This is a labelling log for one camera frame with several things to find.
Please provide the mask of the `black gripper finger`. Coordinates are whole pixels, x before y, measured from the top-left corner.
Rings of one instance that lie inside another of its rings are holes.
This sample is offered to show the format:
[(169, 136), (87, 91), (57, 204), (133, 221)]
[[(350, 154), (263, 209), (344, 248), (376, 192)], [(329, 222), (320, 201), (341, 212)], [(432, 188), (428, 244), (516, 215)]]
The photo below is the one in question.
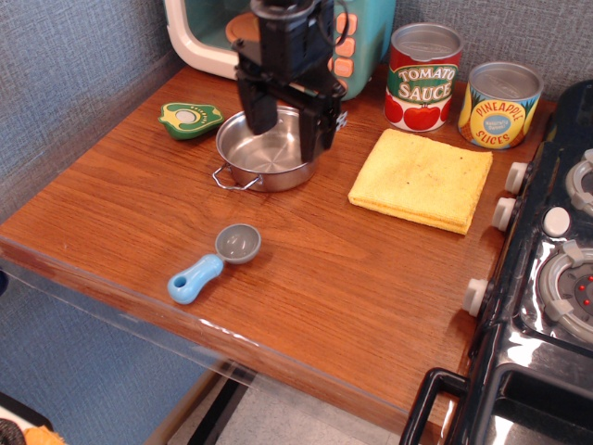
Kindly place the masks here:
[(312, 162), (331, 148), (337, 131), (337, 107), (306, 107), (299, 110), (300, 157)]
[(268, 132), (277, 122), (277, 101), (264, 82), (237, 79), (239, 98), (246, 122), (255, 135)]

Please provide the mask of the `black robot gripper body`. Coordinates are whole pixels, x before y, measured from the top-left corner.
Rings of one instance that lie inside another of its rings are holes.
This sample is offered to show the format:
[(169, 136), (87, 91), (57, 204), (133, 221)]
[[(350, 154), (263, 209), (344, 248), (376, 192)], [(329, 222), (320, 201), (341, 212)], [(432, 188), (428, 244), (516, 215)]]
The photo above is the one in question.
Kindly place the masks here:
[(345, 88), (328, 70), (334, 48), (333, 1), (252, 1), (258, 42), (237, 40), (236, 78), (264, 82), (269, 93), (294, 108), (337, 107)]

